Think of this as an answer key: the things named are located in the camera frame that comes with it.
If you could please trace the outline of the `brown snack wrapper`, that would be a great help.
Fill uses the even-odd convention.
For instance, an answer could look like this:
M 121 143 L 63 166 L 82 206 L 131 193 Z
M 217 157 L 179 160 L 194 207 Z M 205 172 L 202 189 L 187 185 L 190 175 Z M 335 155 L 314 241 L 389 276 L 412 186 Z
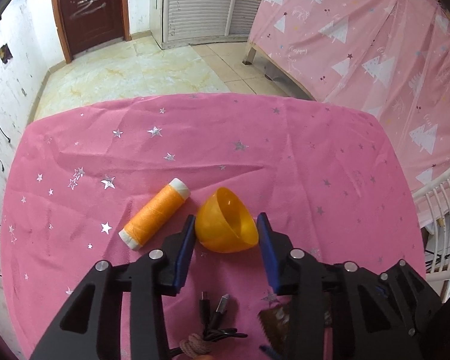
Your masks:
M 259 322 L 270 346 L 279 353 L 302 342 L 316 341 L 320 332 L 332 326 L 330 310 L 316 311 L 308 306 L 279 304 L 258 313 Z

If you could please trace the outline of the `pink star tablecloth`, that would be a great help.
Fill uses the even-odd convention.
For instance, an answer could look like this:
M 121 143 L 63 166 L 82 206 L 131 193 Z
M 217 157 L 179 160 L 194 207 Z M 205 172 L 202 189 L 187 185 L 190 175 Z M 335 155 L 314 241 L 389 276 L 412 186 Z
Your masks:
M 1 269 L 26 354 L 94 263 L 139 258 L 119 232 L 175 178 L 190 198 L 147 250 L 224 187 L 319 261 L 425 271 L 416 207 L 374 116 L 240 94 L 97 103 L 29 125 L 9 173 Z

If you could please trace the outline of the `pink tree-print bed curtain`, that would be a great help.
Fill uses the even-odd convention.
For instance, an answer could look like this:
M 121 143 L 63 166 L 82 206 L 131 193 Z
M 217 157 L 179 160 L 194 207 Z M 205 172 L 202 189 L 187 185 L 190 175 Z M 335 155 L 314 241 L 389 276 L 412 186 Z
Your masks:
M 249 41 L 314 100 L 375 116 L 411 189 L 450 167 L 450 20 L 437 0 L 262 0 Z

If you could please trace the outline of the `white louvered wardrobe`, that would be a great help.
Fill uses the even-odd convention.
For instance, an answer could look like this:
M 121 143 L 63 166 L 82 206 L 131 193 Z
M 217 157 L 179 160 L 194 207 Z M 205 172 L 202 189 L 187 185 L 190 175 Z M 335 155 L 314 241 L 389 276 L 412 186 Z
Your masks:
M 150 31 L 162 49 L 246 41 L 261 1 L 150 0 Z

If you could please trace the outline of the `white metal chair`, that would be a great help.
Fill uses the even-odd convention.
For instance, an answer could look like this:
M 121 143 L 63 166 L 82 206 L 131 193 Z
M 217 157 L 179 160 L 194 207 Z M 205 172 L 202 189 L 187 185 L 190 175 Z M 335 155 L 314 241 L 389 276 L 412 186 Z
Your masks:
M 450 280 L 450 168 L 412 194 L 424 246 L 427 282 Z

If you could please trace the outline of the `orange plastic half shell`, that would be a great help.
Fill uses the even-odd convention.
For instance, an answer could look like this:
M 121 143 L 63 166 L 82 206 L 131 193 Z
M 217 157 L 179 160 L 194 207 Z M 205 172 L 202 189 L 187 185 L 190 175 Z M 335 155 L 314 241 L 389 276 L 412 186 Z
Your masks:
M 196 238 L 207 250 L 231 254 L 258 244 L 254 218 L 230 190 L 218 188 L 200 207 L 195 220 Z

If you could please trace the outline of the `dark red door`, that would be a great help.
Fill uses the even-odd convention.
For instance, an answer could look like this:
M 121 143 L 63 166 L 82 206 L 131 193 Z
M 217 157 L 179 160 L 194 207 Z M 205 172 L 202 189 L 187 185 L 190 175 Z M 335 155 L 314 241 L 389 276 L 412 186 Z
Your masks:
M 131 39 L 128 0 L 52 0 L 52 12 L 67 63 L 107 42 Z

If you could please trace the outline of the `orange thread spool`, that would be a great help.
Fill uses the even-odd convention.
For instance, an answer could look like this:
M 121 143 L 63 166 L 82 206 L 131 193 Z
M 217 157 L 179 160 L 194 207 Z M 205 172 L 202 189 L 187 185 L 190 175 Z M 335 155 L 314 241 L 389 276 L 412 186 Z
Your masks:
M 167 221 L 186 203 L 191 195 L 188 186 L 174 178 L 147 202 L 118 233 L 131 250 L 141 249 Z

